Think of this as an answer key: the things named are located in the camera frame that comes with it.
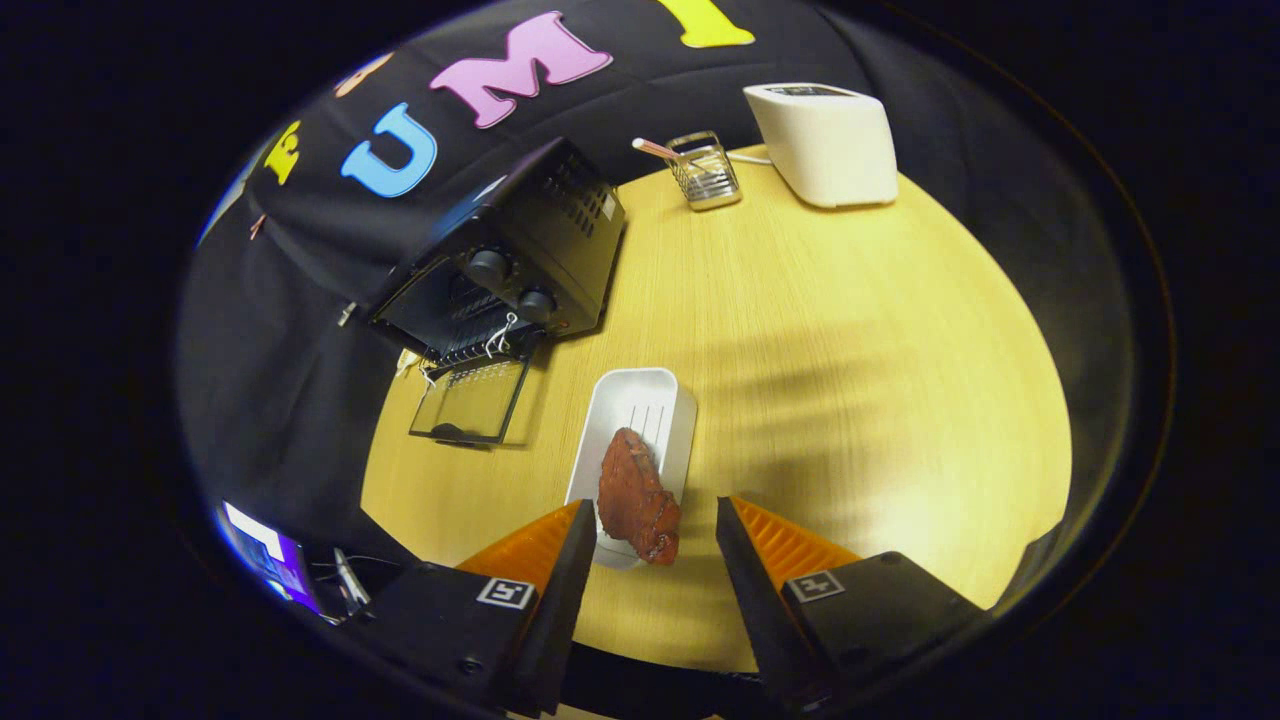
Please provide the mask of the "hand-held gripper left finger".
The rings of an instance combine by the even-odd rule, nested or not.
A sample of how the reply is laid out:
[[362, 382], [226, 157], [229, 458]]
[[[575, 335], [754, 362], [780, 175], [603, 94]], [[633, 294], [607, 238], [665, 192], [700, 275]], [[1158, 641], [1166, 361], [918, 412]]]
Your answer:
[[352, 616], [349, 634], [470, 714], [553, 714], [595, 546], [593, 502], [570, 502], [454, 568], [407, 568]]

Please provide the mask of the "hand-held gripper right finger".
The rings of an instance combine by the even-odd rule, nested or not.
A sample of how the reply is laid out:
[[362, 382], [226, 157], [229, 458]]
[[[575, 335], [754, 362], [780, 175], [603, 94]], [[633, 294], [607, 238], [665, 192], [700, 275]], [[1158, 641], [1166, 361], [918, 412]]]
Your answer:
[[863, 557], [737, 496], [717, 501], [758, 671], [788, 714], [847, 714], [988, 626], [988, 614], [897, 551]]

